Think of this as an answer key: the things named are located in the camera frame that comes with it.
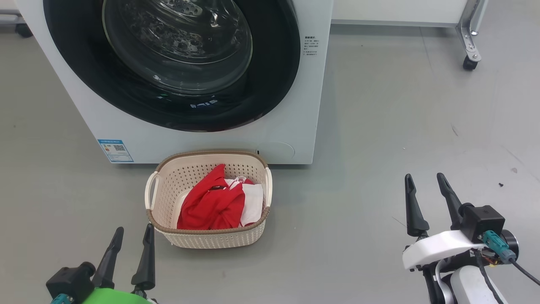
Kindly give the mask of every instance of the black cable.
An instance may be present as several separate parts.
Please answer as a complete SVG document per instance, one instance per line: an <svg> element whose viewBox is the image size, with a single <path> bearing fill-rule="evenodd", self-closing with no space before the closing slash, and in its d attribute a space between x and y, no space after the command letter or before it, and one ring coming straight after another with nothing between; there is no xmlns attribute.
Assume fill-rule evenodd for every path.
<svg viewBox="0 0 540 304"><path fill-rule="evenodd" d="M483 263L483 260L482 260L482 254L480 253L480 250L476 250L474 252L474 255L476 257L476 263L478 264L478 268L480 268L480 273L484 277L485 284L488 286L489 290L491 290L491 292L493 293L493 297L495 298L497 303L498 304L504 304L504 302L501 300L501 298L499 298L499 295L497 294L497 292L493 288L493 285L491 285L491 281L489 280L488 274L485 273L484 263Z"/></svg>
<svg viewBox="0 0 540 304"><path fill-rule="evenodd" d="M510 263L514 264L514 266L516 266L517 269L519 269L519 271L521 271L524 275L526 275L528 278L530 278L534 283L537 283L539 286L540 286L540 281L535 278L532 274L528 273L527 270L523 269L523 267L521 267L517 262L516 260L510 258L508 259L510 261Z"/></svg>

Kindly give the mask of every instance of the small debris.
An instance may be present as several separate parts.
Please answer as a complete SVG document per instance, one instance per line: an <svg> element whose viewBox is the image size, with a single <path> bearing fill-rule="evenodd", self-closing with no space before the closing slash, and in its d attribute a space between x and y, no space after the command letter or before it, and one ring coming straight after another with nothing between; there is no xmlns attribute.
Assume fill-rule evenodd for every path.
<svg viewBox="0 0 540 304"><path fill-rule="evenodd" d="M459 137L459 134L457 133L457 130L456 130L456 127L454 127L453 124L450 124L450 126L452 127L452 131L454 132L454 134Z"/></svg>

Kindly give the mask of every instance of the plastic laundry basket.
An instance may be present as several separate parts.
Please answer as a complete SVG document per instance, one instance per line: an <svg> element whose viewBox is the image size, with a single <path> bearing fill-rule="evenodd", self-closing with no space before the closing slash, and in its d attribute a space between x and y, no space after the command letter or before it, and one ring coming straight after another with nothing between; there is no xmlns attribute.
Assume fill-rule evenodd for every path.
<svg viewBox="0 0 540 304"><path fill-rule="evenodd" d="M225 178L245 176L261 184L264 193L261 218L247 227L222 230L179 230L176 223L187 193L219 164L225 164ZM148 219L157 231L183 248L230 248L253 244L265 230L272 203L272 174L256 154L240 151L193 152L173 155L161 164L146 183Z"/></svg>

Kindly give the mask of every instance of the metal cart leg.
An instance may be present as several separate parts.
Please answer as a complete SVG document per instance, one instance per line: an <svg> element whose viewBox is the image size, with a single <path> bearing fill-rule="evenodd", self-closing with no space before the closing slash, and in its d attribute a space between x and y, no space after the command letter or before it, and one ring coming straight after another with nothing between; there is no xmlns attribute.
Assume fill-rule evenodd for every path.
<svg viewBox="0 0 540 304"><path fill-rule="evenodd" d="M476 69L478 62L482 59L473 42L473 36L478 35L487 4L488 0L467 0L461 19L456 26L458 37L467 52L467 56L463 61L465 70Z"/></svg>

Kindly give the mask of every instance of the caster wheel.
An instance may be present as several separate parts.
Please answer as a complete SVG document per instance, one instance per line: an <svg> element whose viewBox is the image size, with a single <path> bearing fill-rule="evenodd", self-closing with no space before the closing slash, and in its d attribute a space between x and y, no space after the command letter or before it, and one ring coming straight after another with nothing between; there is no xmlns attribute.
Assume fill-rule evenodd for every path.
<svg viewBox="0 0 540 304"><path fill-rule="evenodd" d="M463 61L463 68L467 71L472 71L476 69L477 65L478 65L478 62L470 60L468 56L465 57L465 60Z"/></svg>
<svg viewBox="0 0 540 304"><path fill-rule="evenodd" d="M30 28L28 27L27 24L25 23L19 23L15 26L15 32L17 34L19 34L21 37L23 38L29 38L29 37L32 37L33 34L32 34L32 31L30 30Z"/></svg>

